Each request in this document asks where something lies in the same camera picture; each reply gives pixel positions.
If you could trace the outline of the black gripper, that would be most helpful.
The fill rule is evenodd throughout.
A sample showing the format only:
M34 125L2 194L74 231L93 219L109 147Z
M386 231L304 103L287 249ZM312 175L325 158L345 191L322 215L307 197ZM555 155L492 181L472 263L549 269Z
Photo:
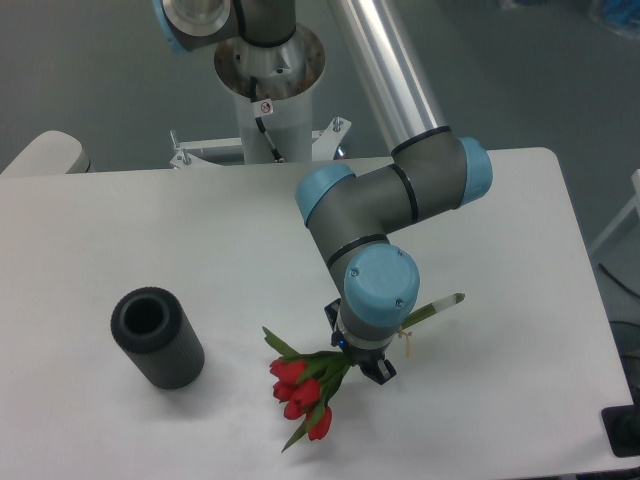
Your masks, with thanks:
M390 340L374 342L372 348L365 346L365 341L352 337L346 330L336 327L341 299L337 298L324 307L331 331L331 345L338 346L359 367L361 372L379 385L383 385L396 376L397 371L386 359L386 349Z

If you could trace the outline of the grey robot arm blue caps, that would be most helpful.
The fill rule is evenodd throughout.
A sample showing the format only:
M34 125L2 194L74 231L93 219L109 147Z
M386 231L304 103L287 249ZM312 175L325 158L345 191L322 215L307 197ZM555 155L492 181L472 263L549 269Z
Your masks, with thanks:
M392 2L334 1L330 8L392 161L360 176L330 162L302 179L295 198L340 294L327 310L332 343L384 383L395 375L386 348L419 289L415 262L388 237L484 196L492 165L478 141L452 134ZM246 163L311 160L320 144L311 92L325 54L297 21L294 2L157 1L154 11L172 47L215 47Z

